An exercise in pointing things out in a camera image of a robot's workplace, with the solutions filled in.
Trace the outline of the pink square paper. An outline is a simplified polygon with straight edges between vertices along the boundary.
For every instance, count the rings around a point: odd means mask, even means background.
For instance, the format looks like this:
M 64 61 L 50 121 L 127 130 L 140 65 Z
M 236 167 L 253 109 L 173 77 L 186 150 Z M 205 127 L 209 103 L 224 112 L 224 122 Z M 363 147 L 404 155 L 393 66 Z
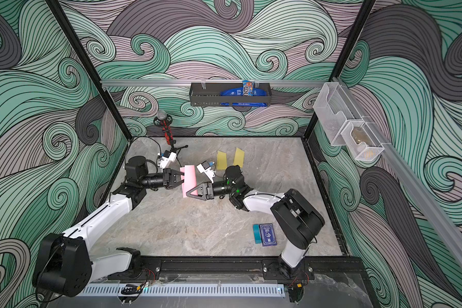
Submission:
M 184 174 L 182 176 L 182 180 L 184 181 L 182 184 L 182 196 L 183 198 L 187 198 L 187 192 L 197 186 L 195 166 L 185 165 L 180 168 L 180 171 Z

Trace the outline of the light yellow square paper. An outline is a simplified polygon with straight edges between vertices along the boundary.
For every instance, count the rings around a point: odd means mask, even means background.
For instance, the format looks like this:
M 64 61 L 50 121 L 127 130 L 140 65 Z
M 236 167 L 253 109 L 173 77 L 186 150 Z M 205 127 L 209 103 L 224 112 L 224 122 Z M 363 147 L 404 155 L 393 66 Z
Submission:
M 228 167 L 227 164 L 227 154 L 223 151 L 217 152 L 216 158 L 216 169 L 217 170 L 226 170 Z

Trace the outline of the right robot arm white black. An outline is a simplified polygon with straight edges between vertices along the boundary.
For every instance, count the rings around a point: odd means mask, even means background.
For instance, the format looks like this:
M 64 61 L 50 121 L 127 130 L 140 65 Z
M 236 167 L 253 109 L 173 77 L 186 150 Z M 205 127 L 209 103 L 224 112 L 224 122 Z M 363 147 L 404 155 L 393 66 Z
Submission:
M 284 269 L 295 270 L 325 225 L 325 220 L 307 199 L 296 189 L 286 192 L 260 192 L 245 182 L 239 165 L 225 170 L 223 180 L 216 181 L 212 168 L 204 173 L 209 180 L 194 184 L 194 171 L 183 169 L 184 192 L 187 197 L 203 201 L 216 197 L 228 197 L 230 203 L 238 210 L 259 212 L 273 216 L 286 236 L 287 242 L 280 257 Z

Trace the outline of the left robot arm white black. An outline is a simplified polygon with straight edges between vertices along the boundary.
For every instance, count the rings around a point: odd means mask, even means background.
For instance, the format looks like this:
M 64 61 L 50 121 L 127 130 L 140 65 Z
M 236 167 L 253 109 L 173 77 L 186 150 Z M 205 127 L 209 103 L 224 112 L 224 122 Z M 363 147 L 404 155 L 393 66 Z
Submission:
M 40 244 L 32 285 L 35 290 L 74 297 L 89 283 L 116 273 L 138 277 L 141 253 L 119 248 L 115 253 L 94 256 L 91 248 L 124 215 L 134 210 L 149 189 L 173 189 L 184 182 L 185 173 L 171 168 L 150 173 L 144 156 L 129 159 L 124 182 L 109 200 L 82 221 L 59 234 L 48 234 Z

